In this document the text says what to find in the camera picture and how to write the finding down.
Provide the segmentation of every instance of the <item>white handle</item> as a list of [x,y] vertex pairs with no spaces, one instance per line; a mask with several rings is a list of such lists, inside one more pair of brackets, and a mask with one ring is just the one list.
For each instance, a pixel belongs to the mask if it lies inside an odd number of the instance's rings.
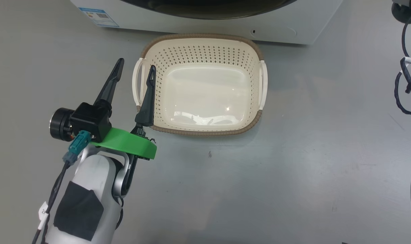
[[261,72],[261,77],[263,79],[263,82],[260,83],[260,99],[259,99],[259,103],[260,103],[260,110],[263,110],[264,105],[266,104],[266,96],[267,96],[267,84],[268,84],[268,74],[267,74],[267,66],[266,63],[264,62],[264,60],[260,61],[261,63],[261,68],[260,68],[260,72]]
[[[135,68],[133,70],[133,77],[131,78],[131,89],[133,90],[133,99],[136,103],[136,106],[142,105],[142,96],[143,96],[143,90],[145,86],[145,65],[143,63],[143,58],[140,58],[135,65]],[[142,73],[140,77],[140,83],[141,83],[141,90],[140,94],[138,94],[138,73],[139,69],[142,67]]]

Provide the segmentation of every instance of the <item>washing machine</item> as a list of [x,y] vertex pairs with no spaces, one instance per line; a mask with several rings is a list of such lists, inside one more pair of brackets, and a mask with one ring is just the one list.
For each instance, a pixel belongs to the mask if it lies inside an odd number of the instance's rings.
[[342,0],[71,0],[97,26],[313,44]]

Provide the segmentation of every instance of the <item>washing machine door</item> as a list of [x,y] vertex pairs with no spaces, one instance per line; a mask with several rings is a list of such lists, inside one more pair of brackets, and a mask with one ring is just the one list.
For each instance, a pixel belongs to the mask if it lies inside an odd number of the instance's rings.
[[178,17],[224,20],[263,14],[297,0],[122,0],[124,2]]

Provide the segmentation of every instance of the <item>blue and white label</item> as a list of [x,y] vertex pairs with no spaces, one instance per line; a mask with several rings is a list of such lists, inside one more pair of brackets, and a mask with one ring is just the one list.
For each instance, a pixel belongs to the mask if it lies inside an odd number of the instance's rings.
[[119,27],[117,23],[102,9],[79,8],[94,24],[104,27]]

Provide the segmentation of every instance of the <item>floor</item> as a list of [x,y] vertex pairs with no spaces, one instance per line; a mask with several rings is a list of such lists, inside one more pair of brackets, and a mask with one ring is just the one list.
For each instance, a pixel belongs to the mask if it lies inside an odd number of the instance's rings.
[[[138,162],[113,243],[411,243],[411,116],[393,97],[402,24],[390,8],[345,0],[314,45],[259,43],[269,92],[247,133],[148,129],[157,157]],[[62,168],[52,113],[92,102],[124,57],[112,124],[131,129],[132,70],[159,35],[94,26],[66,0],[0,1],[0,243],[31,241]]]

